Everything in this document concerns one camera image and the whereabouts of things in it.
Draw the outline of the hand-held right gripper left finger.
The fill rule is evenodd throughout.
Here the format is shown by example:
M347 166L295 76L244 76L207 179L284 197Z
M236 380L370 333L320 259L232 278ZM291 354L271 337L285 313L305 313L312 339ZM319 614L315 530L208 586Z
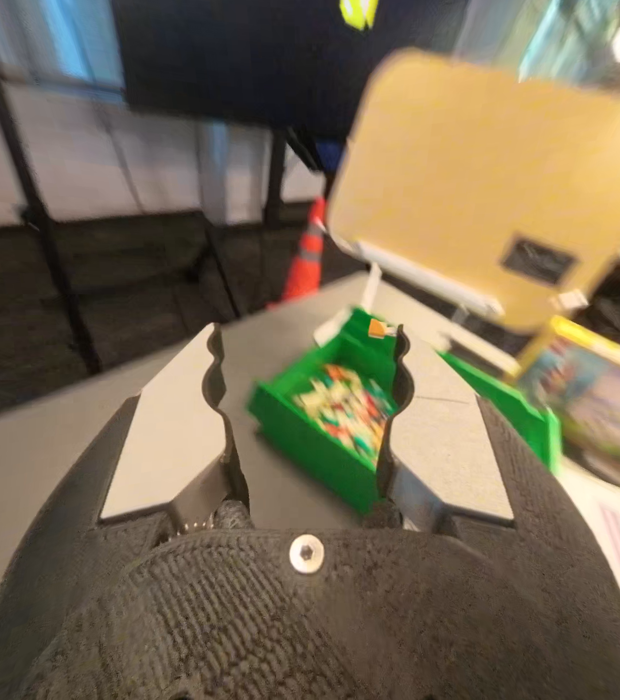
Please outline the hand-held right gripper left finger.
M229 417L221 327L205 326L136 396L99 519L165 513L174 530L211 528L225 501L250 511Z

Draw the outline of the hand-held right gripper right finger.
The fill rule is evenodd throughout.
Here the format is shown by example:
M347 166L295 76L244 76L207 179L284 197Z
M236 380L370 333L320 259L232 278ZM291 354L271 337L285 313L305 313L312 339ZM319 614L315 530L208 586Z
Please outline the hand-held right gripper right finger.
M376 467L402 527L436 532L450 517L511 528L514 512L472 387L410 328L394 347L394 414Z

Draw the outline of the pile of lego pieces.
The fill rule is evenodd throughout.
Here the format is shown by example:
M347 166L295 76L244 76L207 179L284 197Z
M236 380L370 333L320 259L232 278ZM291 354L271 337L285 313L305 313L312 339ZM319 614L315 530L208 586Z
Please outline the pile of lego pieces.
M309 380L310 388L292 402L321 431L361 459L376 465L393 400L373 379L353 369L324 364Z

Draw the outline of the green plastic bin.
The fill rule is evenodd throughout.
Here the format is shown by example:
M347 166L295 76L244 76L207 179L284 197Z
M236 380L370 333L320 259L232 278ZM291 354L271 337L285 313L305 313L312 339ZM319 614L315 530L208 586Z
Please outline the green plastic bin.
M368 513L378 500L374 461L324 431L297 405L295 397L309 390L314 379L327 388L328 381L322 377L328 364L354 370L364 384L374 380L384 394L389 393L396 369L396 341L393 337L369 337L372 320L375 317L354 308L333 338L314 346L272 380L259 382L247 404L274 448L360 514ZM551 473L558 472L561 428L550 409L535 409L515 388L449 352L438 351L438 355L497 407Z

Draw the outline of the yellow lego box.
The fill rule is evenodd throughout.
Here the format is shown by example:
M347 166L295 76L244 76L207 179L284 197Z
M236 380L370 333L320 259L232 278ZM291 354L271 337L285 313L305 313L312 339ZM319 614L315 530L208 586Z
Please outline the yellow lego box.
M558 417L567 442L620 477L620 344L553 316L517 362L515 388Z

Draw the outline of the orange traffic cone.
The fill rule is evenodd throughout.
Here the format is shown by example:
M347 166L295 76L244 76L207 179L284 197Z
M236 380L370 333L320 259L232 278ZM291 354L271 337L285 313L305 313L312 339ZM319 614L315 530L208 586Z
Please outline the orange traffic cone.
M320 288L326 236L325 206L324 197L318 197L313 202L308 213L307 226L300 237L297 252L291 261L282 294L277 301L267 304L268 310L281 303L312 295Z

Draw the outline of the black light stand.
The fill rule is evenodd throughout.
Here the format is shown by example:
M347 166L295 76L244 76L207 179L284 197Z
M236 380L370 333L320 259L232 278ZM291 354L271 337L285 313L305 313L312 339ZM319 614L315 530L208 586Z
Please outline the black light stand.
M38 188L35 174L28 162L26 150L19 134L17 122L6 94L0 73L0 134L7 148L19 190L24 196L25 207L21 214L24 225L33 232L41 256L47 266L52 286L57 293L61 308L69 323L73 345L88 374L103 371L103 365L95 349L93 337L83 319L78 297L63 265L54 239L52 219Z

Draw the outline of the dark display screen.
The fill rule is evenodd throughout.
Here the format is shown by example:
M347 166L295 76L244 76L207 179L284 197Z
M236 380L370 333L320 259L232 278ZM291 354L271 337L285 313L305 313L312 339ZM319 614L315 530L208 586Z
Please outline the dark display screen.
M468 1L112 1L132 109L344 139L369 76L449 53Z

